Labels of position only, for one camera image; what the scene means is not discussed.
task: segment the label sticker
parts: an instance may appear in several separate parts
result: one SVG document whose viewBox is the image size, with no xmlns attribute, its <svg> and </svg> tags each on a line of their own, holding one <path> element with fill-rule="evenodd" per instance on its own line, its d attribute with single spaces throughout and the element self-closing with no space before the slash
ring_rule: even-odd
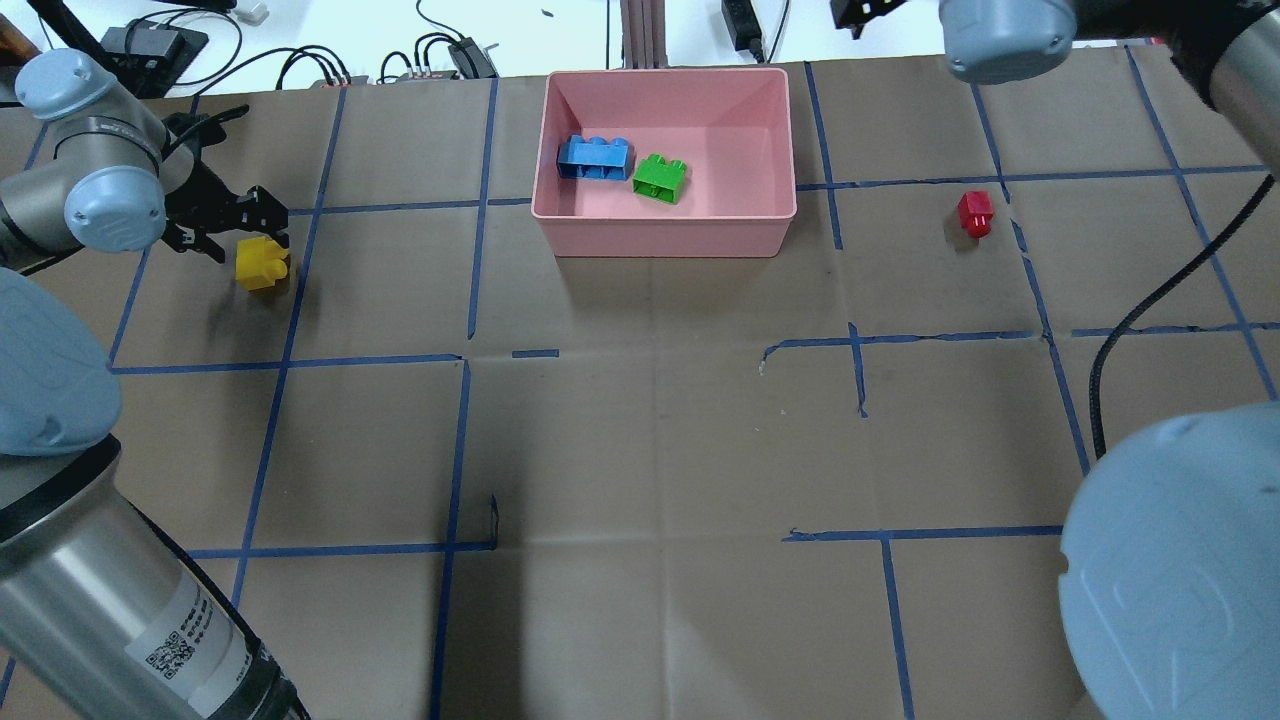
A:
<svg viewBox="0 0 1280 720">
<path fill-rule="evenodd" d="M 230 618 L 186 571 L 124 653 L 206 719 L 236 692 L 252 661 Z"/>
</svg>

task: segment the blue tape grid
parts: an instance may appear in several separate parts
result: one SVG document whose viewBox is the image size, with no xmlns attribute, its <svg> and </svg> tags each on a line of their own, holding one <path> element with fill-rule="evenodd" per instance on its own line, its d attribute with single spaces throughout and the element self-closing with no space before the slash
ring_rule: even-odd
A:
<svg viewBox="0 0 1280 720">
<path fill-rule="evenodd" d="M 1165 147 L 1166 155 L 1170 160 L 1169 169 L 1151 169 L 1151 170 L 1119 170 L 1119 172 L 1084 172 L 1084 173 L 1039 173 L 1039 174 L 1005 174 L 1001 161 L 998 147 L 996 145 L 995 135 L 991 129 L 989 119 L 987 118 L 986 108 L 982 100 L 980 92 L 974 88 L 974 102 L 979 119 L 982 120 L 984 133 L 987 136 L 988 146 L 992 152 L 992 160 L 996 167 L 997 174 L 995 176 L 974 176 L 974 177 L 952 177 L 952 178 L 919 178 L 919 179 L 867 179 L 867 181 L 846 181 L 836 182 L 832 174 L 831 156 L 827 143 L 827 133 L 822 117 L 822 106 L 819 101 L 818 86 L 813 74 L 813 68 L 809 63 L 805 63 L 805 77 L 808 81 L 808 88 L 810 95 L 810 101 L 814 110 L 814 120 L 817 124 L 819 147 L 822 151 L 823 160 L 823 183 L 808 183 L 797 184 L 796 190 L 800 192 L 812 191 L 826 191 L 828 200 L 828 209 L 831 213 L 832 236 L 837 250 L 844 249 L 844 240 L 840 228 L 840 215 L 836 204 L 836 191 L 837 190 L 856 190 L 856 188 L 876 188 L 876 187 L 892 187 L 892 186 L 913 186 L 913 184 L 982 184 L 982 183 L 1000 183 L 1002 191 L 1009 193 L 1009 183 L 1011 182 L 1034 182 L 1034 181 L 1073 181 L 1073 179 L 1100 179 L 1100 178 L 1129 178 L 1129 177 L 1174 177 L 1178 181 L 1179 188 L 1183 192 L 1184 200 L 1188 205 L 1188 211 L 1196 223 L 1197 231 L 1201 234 L 1203 242 L 1208 242 L 1208 234 L 1204 229 L 1204 224 L 1201 219 L 1198 208 L 1189 192 L 1185 182 L 1187 176 L 1197 174 L 1229 174 L 1229 173 L 1260 173 L 1266 172 L 1262 165 L 1230 165 L 1230 167 L 1210 167 L 1210 168 L 1181 168 L 1178 165 L 1176 158 L 1174 156 L 1172 149 L 1169 145 L 1167 136 L 1164 132 L 1160 119 L 1151 104 L 1149 95 L 1147 94 L 1146 86 L 1143 85 L 1142 76 L 1138 72 L 1137 63 L 1133 59 L 1132 53 L 1126 49 L 1125 53 L 1129 55 L 1130 67 L 1134 73 L 1134 79 L 1138 86 L 1139 94 L 1151 117 L 1152 124 L 1156 128 L 1157 135 Z M 291 215 L 294 217 L 311 217 L 312 224 L 308 231 L 308 243 L 307 251 L 303 255 L 302 266 L 298 270 L 298 290 L 294 296 L 293 313 L 289 320 L 289 329 L 285 341 L 284 354 L 278 363 L 242 363 L 242 364 L 207 364 L 207 365 L 179 365 L 179 366 L 114 366 L 113 372 L 120 375 L 151 375 L 151 374 L 180 374 L 180 373 L 219 373 L 219 372 L 247 372 L 247 370 L 275 370 L 278 373 L 276 389 L 273 395 L 271 411 L 268 423 L 268 433 L 264 439 L 262 452 L 259 464 L 259 474 L 255 482 L 253 497 L 251 502 L 250 515 L 246 519 L 246 532 L 244 538 L 239 548 L 210 548 L 210 550 L 196 550 L 192 551 L 192 556 L 201 560 L 214 560 L 214 559 L 229 559 L 237 560 L 237 577 L 236 585 L 233 589 L 233 598 L 239 602 L 241 593 L 243 591 L 244 570 L 250 559 L 256 557 L 338 557 L 338 556 L 375 556 L 375 555 L 421 555 L 421 553 L 438 553 L 443 556 L 443 577 L 440 588 L 440 603 L 436 614 L 436 639 L 434 647 L 434 660 L 433 664 L 433 678 L 430 687 L 430 717 L 436 719 L 440 716 L 440 700 L 443 693 L 443 678 L 444 678 L 444 650 L 447 642 L 448 630 L 448 616 L 449 616 L 449 600 L 452 594 L 452 579 L 453 579 L 453 566 L 456 555 L 460 552 L 484 552 L 494 548 L 494 541 L 488 542 L 458 542 L 457 527 L 458 527 L 458 511 L 461 502 L 461 480 L 462 480 L 462 465 L 465 461 L 465 446 L 466 446 L 466 421 L 467 421 L 467 406 L 470 400 L 470 384 L 471 384 L 471 368 L 470 364 L 457 356 L 457 355 L 403 355 L 403 356 L 357 356 L 357 357 L 330 357 L 330 359 L 316 359 L 316 360 L 294 360 L 292 359 L 292 347 L 297 332 L 298 318 L 301 313 L 303 291 L 306 286 L 306 277 L 310 270 L 311 250 L 314 247 L 315 234 L 319 225 L 319 220 L 323 215 L 332 214 L 351 214 L 351 213 L 381 213 L 381 211 L 396 211 L 396 210 L 435 210 L 435 209 L 449 209 L 449 208 L 476 208 L 477 209 L 477 223 L 476 223 L 476 245 L 475 255 L 472 261 L 472 283 L 471 283 L 471 299 L 468 307 L 468 337 L 475 333 L 476 324 L 476 309 L 479 301 L 479 287 L 480 287 L 480 268 L 483 264 L 484 252 L 484 233 L 485 233 L 485 209 L 489 206 L 515 206 L 515 205 L 529 205 L 531 199 L 529 197 L 509 197 L 509 199 L 493 199 L 488 195 L 488 179 L 489 179 L 489 167 L 492 161 L 493 150 L 493 128 L 494 118 L 497 113 L 497 81 L 493 82 L 490 87 L 489 97 L 489 110 L 486 115 L 485 127 L 485 149 L 484 149 L 484 167 L 481 172 L 481 188 L 480 197 L 477 200 L 463 200 L 463 201 L 445 201 L 445 202 L 403 202 L 403 204 L 385 204 L 385 205 L 356 205 L 356 206 L 324 206 L 324 192 L 328 184 L 329 172 L 333 164 L 333 154 L 337 146 L 337 140 L 342 123 L 342 114 L 346 104 L 346 90 L 339 91 L 338 108 L 334 117 L 333 131 L 330 133 L 330 142 L 325 156 L 325 165 L 321 174 L 320 187 L 316 193 L 316 202 L 310 209 L 294 209 L 291 210 Z M 47 126 L 44 126 L 36 137 L 33 147 L 29 152 L 27 167 L 29 168 L 37 159 L 42 142 L 45 141 L 47 132 Z M 1014 224 L 1015 236 L 1018 238 L 1019 249 L 1024 252 L 1024 265 L 1028 274 L 1028 282 L 1032 286 L 1033 296 L 1036 297 L 1037 309 L 1041 314 L 1041 320 L 1043 324 L 1042 337 L 1047 341 L 1050 346 L 1050 355 L 1055 365 L 1055 374 L 1059 379 L 1060 391 L 1062 393 L 1064 409 L 1069 418 L 1069 424 L 1071 425 L 1073 438 L 1076 442 L 1076 451 L 1080 455 L 1082 471 L 1088 471 L 1088 456 L 1083 450 L 1083 439 L 1080 437 L 1079 424 L 1076 420 L 1074 404 L 1071 402 L 1070 392 L 1066 388 L 1065 374 L 1061 368 L 1061 359 L 1057 354 L 1056 341 L 1053 331 L 1048 323 L 1048 315 L 1044 309 L 1043 295 L 1039 291 L 1039 283 L 1036 278 L 1034 265 L 1029 258 L 1029 249 L 1025 237 L 1025 232 L 1015 223 Z M 110 357 L 114 365 L 116 354 L 119 351 L 120 343 L 124 338 L 125 329 L 128 325 L 129 316 L 134 301 L 137 299 L 138 288 L 141 286 L 142 278 L 146 272 L 147 259 L 150 252 L 143 252 L 138 261 L 138 268 L 134 272 L 133 282 L 131 284 L 131 291 L 125 301 L 124 309 L 122 311 L 120 323 L 118 325 L 111 350 Z M 1221 264 L 1215 259 L 1215 272 L 1217 273 L 1220 282 L 1222 284 L 1224 292 L 1228 295 L 1229 302 L 1233 306 L 1233 311 L 1236 313 L 1238 323 L 1221 327 L 1149 327 L 1130 331 L 1130 334 L 1181 334 L 1181 333 L 1219 333 L 1219 332 L 1240 332 L 1245 336 L 1249 343 L 1251 354 L 1258 365 L 1260 375 L 1262 377 L 1263 384 L 1267 388 L 1268 395 L 1275 398 L 1275 389 L 1271 383 L 1270 373 L 1267 372 L 1266 364 L 1262 361 L 1261 352 L 1257 348 L 1257 343 L 1253 340 L 1253 332 L 1274 332 L 1280 331 L 1280 323 L 1251 323 L 1244 316 L 1240 310 L 1239 302 L 1235 299 L 1234 291 L 1226 278 Z M 837 338 L 814 338 L 814 340 L 790 340 L 781 342 L 773 347 L 769 347 L 764 352 L 767 359 L 772 352 L 781 348 L 796 348 L 796 347 L 820 347 L 820 346 L 849 346 L 854 355 L 855 365 L 855 380 L 859 389 L 859 409 L 863 410 L 863 405 L 867 400 L 867 388 L 863 379 L 863 357 L 861 347 L 867 345 L 879 345 L 879 343 L 908 343 L 908 342 L 969 342 L 969 341 L 996 341 L 996 340 L 1027 340 L 1034 337 L 1034 333 L 1029 332 L 989 332 L 989 333 L 948 333 L 938 336 L 860 336 L 858 328 L 850 324 L 849 337 Z M 1071 332 L 1071 337 L 1102 337 L 1110 332 L 1110 328 L 1083 328 Z M 558 357 L 559 351 L 554 348 L 547 350 L 517 350 L 512 352 L 513 359 L 531 359 L 531 357 Z M 279 418 L 280 402 L 283 400 L 284 384 L 288 378 L 288 372 L 292 368 L 320 368 L 320 366 L 340 366 L 340 365 L 384 365 L 384 364 L 416 364 L 416 363 L 457 363 L 461 361 L 463 365 L 463 379 L 462 379 L 462 392 L 460 396 L 460 409 L 458 409 L 458 430 L 454 447 L 454 468 L 453 468 L 453 480 L 451 489 L 451 503 L 449 503 L 449 524 L 447 532 L 447 539 L 443 543 L 404 543 L 404 544 L 365 544 L 365 546 L 321 546 L 321 547 L 252 547 L 252 536 L 257 520 L 257 510 L 261 502 L 262 487 L 265 483 L 266 465 L 270 459 L 271 441 L 274 438 L 275 424 Z M 886 577 L 886 592 L 887 603 L 890 611 L 890 620 L 893 632 L 893 644 L 897 659 L 899 679 L 902 692 L 902 705 L 905 708 L 905 715 L 909 720 L 914 720 L 914 702 L 910 691 L 910 671 L 906 659 L 906 648 L 902 634 L 904 619 L 901 618 L 901 610 L 897 602 L 897 584 L 892 565 L 892 548 L 891 543 L 897 541 L 911 541 L 911 539 L 941 539 L 941 538 L 988 538 L 988 537 L 1041 537 L 1041 536 L 1056 536 L 1061 533 L 1061 527 L 1057 525 L 1043 525 L 1043 527 L 1009 527 L 1009 528 L 940 528 L 940 529 L 897 529 L 897 530 L 833 530 L 833 532 L 820 532 L 820 533 L 800 533 L 792 532 L 791 536 L 783 539 L 783 542 L 858 542 L 858 541 L 873 541 L 879 542 L 882 547 L 882 557 L 884 565 Z M 0 706 L 3 706 L 4 696 L 8 685 L 12 680 L 14 671 L 14 661 L 10 660 L 5 667 L 4 675 L 0 676 Z"/>
</svg>

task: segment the building block stud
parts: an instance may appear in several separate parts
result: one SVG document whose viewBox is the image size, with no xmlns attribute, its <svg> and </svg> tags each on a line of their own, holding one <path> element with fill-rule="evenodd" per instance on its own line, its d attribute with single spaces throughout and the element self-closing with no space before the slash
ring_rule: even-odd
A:
<svg viewBox="0 0 1280 720">
<path fill-rule="evenodd" d="M 570 136 L 561 145 L 556 164 L 566 179 L 612 179 L 626 182 L 631 174 L 631 143 L 614 137 L 605 142 L 603 137 L 582 140 L 581 135 Z"/>
<path fill-rule="evenodd" d="M 654 152 L 636 167 L 636 174 L 631 178 L 631 190 L 636 195 L 675 205 L 680 202 L 680 190 L 687 170 L 689 165 L 682 161 L 672 160 L 668 163 L 666 158 Z"/>
<path fill-rule="evenodd" d="M 274 287 L 289 275 L 288 256 L 288 250 L 266 236 L 242 240 L 236 246 L 236 282 L 248 291 Z"/>
<path fill-rule="evenodd" d="M 991 234 L 991 219 L 996 217 L 996 209 L 987 192 L 964 193 L 960 205 L 956 206 L 956 213 L 960 215 L 960 225 L 969 233 L 969 237 L 982 240 Z"/>
</svg>

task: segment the pink plastic container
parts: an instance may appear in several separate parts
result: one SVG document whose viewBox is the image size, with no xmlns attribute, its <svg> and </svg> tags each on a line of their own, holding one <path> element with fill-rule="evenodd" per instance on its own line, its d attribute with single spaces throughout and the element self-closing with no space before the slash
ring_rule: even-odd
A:
<svg viewBox="0 0 1280 720">
<path fill-rule="evenodd" d="M 625 137 L 689 165 L 677 205 L 631 181 L 563 179 L 571 135 Z M 796 214 L 787 74 L 777 68 L 608 70 L 547 78 L 534 218 L 562 258 L 772 258 Z"/>
</svg>

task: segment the power adapter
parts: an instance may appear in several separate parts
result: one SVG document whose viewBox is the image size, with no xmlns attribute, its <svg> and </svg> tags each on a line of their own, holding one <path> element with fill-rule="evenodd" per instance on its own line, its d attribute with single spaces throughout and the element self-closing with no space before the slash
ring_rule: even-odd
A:
<svg viewBox="0 0 1280 720">
<path fill-rule="evenodd" d="M 489 54 L 470 37 L 463 37 L 457 45 L 449 44 L 449 56 L 462 77 L 467 79 L 498 77 Z"/>
<path fill-rule="evenodd" d="M 721 0 L 721 14 L 724 15 L 724 26 L 733 40 L 733 50 L 750 50 L 755 61 L 763 63 L 764 40 L 751 0 Z"/>
</svg>

